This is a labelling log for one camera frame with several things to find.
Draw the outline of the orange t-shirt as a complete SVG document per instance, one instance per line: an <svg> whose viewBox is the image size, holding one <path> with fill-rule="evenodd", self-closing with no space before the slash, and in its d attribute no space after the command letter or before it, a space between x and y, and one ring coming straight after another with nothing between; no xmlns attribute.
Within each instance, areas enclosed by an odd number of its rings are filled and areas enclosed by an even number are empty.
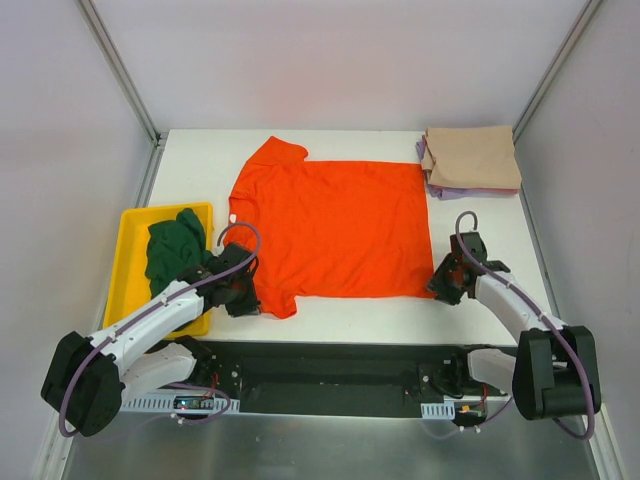
<svg viewBox="0 0 640 480"><path fill-rule="evenodd" d="M258 252L263 312L296 314L299 297L431 298L434 273L423 171L417 164L311 161L270 137L229 196L224 238Z"/></svg>

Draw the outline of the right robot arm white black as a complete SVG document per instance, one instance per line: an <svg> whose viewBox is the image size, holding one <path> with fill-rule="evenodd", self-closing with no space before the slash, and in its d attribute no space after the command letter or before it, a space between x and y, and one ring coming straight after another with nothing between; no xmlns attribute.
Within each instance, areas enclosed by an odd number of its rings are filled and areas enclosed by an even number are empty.
<svg viewBox="0 0 640 480"><path fill-rule="evenodd" d="M601 407L595 339L546 313L499 260L489 260L476 231L450 236L450 252L427 284L435 299L457 305L463 297L487 308L517 341L509 356L480 347L450 369L452 387L473 394L484 383L515 401L527 420L593 416Z"/></svg>

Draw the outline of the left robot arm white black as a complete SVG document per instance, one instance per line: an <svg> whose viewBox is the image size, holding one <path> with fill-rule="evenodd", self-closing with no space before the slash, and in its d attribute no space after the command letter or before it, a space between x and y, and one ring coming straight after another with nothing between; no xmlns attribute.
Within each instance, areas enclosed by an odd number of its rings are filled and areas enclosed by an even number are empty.
<svg viewBox="0 0 640 480"><path fill-rule="evenodd" d="M110 327L83 336L76 331L57 344L41 389L58 414L66 438L101 432L122 405L158 387L182 381L204 387L211 365L202 347L183 336L162 350L150 348L214 307L247 315L258 309L253 277L255 251L237 243L205 264L183 270L148 303Z"/></svg>

